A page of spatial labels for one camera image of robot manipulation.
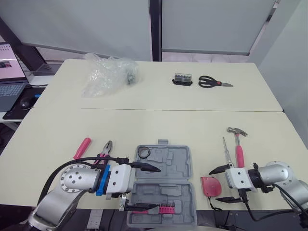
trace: computer mouse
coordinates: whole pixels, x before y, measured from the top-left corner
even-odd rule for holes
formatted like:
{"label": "computer mouse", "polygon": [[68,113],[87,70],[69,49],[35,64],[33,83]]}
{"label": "computer mouse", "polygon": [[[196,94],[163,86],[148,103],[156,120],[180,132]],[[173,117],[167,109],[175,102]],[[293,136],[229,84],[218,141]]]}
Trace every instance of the computer mouse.
{"label": "computer mouse", "polygon": [[36,97],[24,97],[20,100],[20,108],[23,110],[29,110],[33,107],[35,102],[37,101]]}

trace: pliers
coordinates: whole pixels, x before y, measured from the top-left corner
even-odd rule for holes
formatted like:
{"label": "pliers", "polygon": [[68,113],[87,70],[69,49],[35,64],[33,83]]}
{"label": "pliers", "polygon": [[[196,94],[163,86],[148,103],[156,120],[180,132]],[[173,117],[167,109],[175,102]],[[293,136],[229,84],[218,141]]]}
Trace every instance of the pliers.
{"label": "pliers", "polygon": [[[108,141],[105,146],[104,146],[104,149],[101,153],[97,154],[97,157],[106,157],[106,156],[109,156],[109,153],[111,152],[112,150],[112,141]],[[97,165],[100,163],[101,160],[95,160],[94,161],[94,164]]]}

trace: toolbox lid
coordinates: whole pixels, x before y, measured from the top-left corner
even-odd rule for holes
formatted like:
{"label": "toolbox lid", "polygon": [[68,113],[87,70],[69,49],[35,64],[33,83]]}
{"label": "toolbox lid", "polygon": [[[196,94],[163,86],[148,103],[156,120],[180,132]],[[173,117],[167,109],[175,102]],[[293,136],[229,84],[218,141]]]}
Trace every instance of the toolbox lid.
{"label": "toolbox lid", "polygon": [[136,150],[136,161],[148,163],[161,170],[161,172],[146,172],[137,169],[138,179],[188,179],[192,175],[189,148],[169,145],[168,140],[158,140],[157,145],[139,145]]}

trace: tool case compartment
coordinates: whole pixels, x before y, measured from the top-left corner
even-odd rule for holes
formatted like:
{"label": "tool case compartment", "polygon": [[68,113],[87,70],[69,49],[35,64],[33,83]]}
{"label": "tool case compartment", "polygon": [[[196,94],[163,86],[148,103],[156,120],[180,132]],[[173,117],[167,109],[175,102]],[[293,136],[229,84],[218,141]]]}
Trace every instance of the tool case compartment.
{"label": "tool case compartment", "polygon": [[[151,153],[146,159],[138,156],[141,147],[150,149]],[[128,212],[127,225],[144,228],[196,225],[195,193],[188,181],[192,175],[189,148],[169,145],[168,140],[158,140],[158,145],[139,145],[136,161],[151,164],[161,172],[136,170],[137,180],[130,193],[130,204],[172,204],[175,213],[159,214],[155,208],[148,210],[148,214]]]}

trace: black scissor handle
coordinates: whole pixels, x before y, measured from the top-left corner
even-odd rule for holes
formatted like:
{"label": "black scissor handle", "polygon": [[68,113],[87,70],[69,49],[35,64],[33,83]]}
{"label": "black scissor handle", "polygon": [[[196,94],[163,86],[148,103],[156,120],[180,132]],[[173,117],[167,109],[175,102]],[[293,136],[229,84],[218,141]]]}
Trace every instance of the black scissor handle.
{"label": "black scissor handle", "polygon": [[215,87],[215,86],[220,86],[221,82],[217,82],[211,76],[200,76],[198,84],[202,88],[212,88],[212,87]]}

